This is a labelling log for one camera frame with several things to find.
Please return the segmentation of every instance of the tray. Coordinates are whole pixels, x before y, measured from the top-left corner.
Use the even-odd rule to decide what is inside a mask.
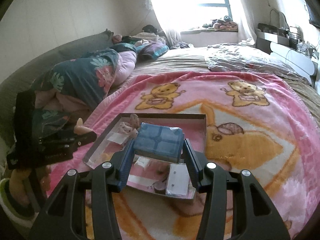
[[[86,153],[83,162],[95,168],[105,161],[109,161],[114,152],[123,149],[123,145],[110,142],[108,138],[113,132],[118,132],[120,122],[129,122],[131,113],[119,114]],[[188,138],[195,151],[204,152],[206,140],[206,118],[205,114],[137,114],[140,122],[146,122],[168,127],[182,128],[185,138]],[[168,195],[159,190],[161,183],[166,183],[170,172],[170,163],[156,159],[150,159],[146,167],[132,164],[127,186],[145,192],[174,197],[180,199],[193,199],[195,189],[189,181],[188,193],[186,195]]]

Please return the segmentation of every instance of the small figurine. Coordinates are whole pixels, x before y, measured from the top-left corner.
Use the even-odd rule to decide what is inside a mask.
[[[135,139],[138,136],[137,129],[140,127],[139,117],[136,114],[131,114],[130,123],[120,123],[120,133],[128,134],[130,138]]]

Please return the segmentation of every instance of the teddy bear print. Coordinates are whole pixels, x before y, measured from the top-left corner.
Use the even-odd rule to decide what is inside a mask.
[[[161,86],[154,87],[151,93],[146,95],[142,93],[141,99],[143,100],[138,104],[135,109],[143,110],[149,108],[156,109],[169,109],[172,107],[173,99],[184,93],[182,90],[180,93],[176,92],[180,85],[178,83],[169,83]]]
[[[268,106],[270,103],[264,96],[265,89],[260,89],[254,84],[245,81],[230,81],[228,85],[232,88],[231,91],[221,88],[228,96],[233,96],[232,105],[248,106],[255,104],[257,106]]]

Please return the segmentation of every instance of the pillow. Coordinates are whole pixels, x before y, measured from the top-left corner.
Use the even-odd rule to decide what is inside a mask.
[[[161,42],[153,42],[145,46],[139,53],[141,59],[157,59],[169,50],[169,47]]]
[[[123,83],[132,73],[137,62],[137,54],[134,51],[119,52],[118,69],[112,86]]]
[[[138,47],[137,47],[137,52],[138,52],[138,54],[142,51],[143,48],[145,48],[145,47],[148,46],[148,45],[150,45],[150,42],[138,46]]]

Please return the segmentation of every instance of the nightstand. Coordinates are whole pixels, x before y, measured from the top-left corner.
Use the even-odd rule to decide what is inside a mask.
[[[256,31],[257,41],[256,48],[262,50],[267,54],[271,54],[272,50],[270,49],[270,44],[272,42],[278,43],[284,46],[289,46],[289,39],[285,37],[278,36],[272,33],[264,33]]]
[[[313,62],[309,57],[281,44],[270,43],[271,56],[287,63],[299,75],[305,77],[312,87],[315,85],[318,63]]]

